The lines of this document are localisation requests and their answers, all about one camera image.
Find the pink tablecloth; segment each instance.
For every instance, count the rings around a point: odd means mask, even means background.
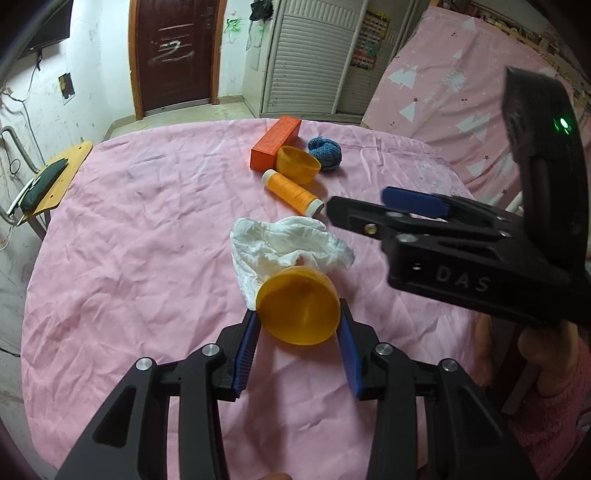
[[[82,165],[43,242],[31,279],[22,381],[33,442],[61,465],[78,435],[141,356],[185,358],[245,311],[230,258],[239,217],[276,221],[294,212],[248,168],[249,148],[273,120],[163,127],[98,145]],[[385,186],[469,196],[451,168],[419,141],[317,122],[300,137],[333,138],[342,168],[312,190],[378,202]],[[472,314],[386,284],[379,243],[334,230],[355,251],[334,273],[360,322],[410,357],[475,363]],[[177,404],[168,434],[169,478],[178,478]],[[296,480],[365,477],[374,403],[350,393],[336,339],[296,348],[261,333],[247,390],[221,403],[233,480],[287,471]],[[426,459],[419,416],[420,463]]]

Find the brown door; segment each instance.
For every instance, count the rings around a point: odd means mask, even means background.
[[[211,97],[216,8],[217,0],[139,0],[144,111]]]

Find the orange bowl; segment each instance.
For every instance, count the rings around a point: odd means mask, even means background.
[[[292,345],[317,345],[340,322],[339,295],[330,279],[310,267],[288,267],[273,275],[256,295],[261,325]]]
[[[298,185],[310,183],[320,171],[320,162],[303,150],[285,145],[277,152],[275,169]]]

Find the white tissue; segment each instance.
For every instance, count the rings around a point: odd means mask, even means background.
[[[238,286],[250,310],[256,309],[256,294],[263,283],[285,267],[305,265],[326,273],[349,268],[355,261],[353,251],[327,232],[321,221],[302,216],[277,223],[239,218],[230,242]]]

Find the pink bedsheet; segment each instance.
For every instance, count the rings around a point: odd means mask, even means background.
[[[248,168],[249,148],[273,120],[140,131],[95,147],[56,210],[28,288],[22,381],[33,442],[60,466],[97,408],[141,356],[185,358],[242,320],[230,257],[239,217],[294,212]],[[304,121],[300,137],[332,138],[342,168],[312,190],[378,202],[385,186],[469,192],[422,142],[359,127]],[[379,243],[334,230],[355,251],[332,279],[354,318],[410,357],[458,359],[471,371],[471,312],[386,284]],[[178,405],[171,408],[169,478],[177,471]],[[231,477],[287,471],[295,480],[365,477],[375,405],[350,393],[336,339],[313,348],[261,333],[248,388],[220,403]],[[420,463],[426,460],[419,416]]]
[[[477,200],[505,208],[521,190],[501,116],[507,66],[556,75],[501,30],[430,7],[386,69],[363,122],[428,143]]]

